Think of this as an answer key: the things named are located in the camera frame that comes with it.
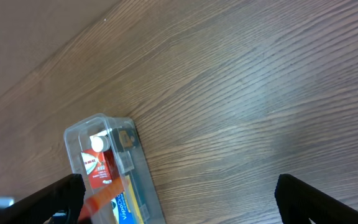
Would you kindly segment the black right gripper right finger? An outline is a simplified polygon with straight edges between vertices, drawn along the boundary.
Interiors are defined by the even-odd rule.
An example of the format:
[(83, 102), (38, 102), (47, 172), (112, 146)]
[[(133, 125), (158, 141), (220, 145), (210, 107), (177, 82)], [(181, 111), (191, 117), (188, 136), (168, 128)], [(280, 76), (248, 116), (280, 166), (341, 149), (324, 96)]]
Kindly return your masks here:
[(284, 224), (358, 223), (358, 211), (290, 174), (281, 174), (275, 199)]

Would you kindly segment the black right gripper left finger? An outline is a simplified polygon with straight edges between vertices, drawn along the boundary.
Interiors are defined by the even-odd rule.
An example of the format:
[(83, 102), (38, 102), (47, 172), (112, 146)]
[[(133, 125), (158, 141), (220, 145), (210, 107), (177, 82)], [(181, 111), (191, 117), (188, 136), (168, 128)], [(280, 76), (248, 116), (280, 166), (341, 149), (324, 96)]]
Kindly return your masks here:
[(63, 213), (60, 223), (79, 223), (85, 197), (80, 174), (70, 174), (22, 200), (0, 209), (0, 223), (45, 223)]

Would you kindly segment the red medicine box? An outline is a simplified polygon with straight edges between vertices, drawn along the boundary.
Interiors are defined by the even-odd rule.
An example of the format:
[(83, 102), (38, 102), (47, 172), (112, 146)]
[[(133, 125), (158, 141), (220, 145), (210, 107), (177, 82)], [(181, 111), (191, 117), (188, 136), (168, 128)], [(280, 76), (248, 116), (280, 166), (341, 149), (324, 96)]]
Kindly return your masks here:
[(81, 153), (81, 156), (92, 189), (101, 188), (112, 182), (114, 173), (112, 150), (96, 152), (87, 149)]

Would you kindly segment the blue yellow Vicks VapoDrops box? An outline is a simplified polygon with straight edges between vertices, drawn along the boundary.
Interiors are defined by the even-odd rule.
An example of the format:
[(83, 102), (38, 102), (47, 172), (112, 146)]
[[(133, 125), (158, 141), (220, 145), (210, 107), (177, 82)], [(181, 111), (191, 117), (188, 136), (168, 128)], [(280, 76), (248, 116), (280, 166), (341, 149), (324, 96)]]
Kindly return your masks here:
[(128, 190), (111, 200), (112, 212), (117, 224), (144, 224), (139, 203), (129, 175), (126, 176)]

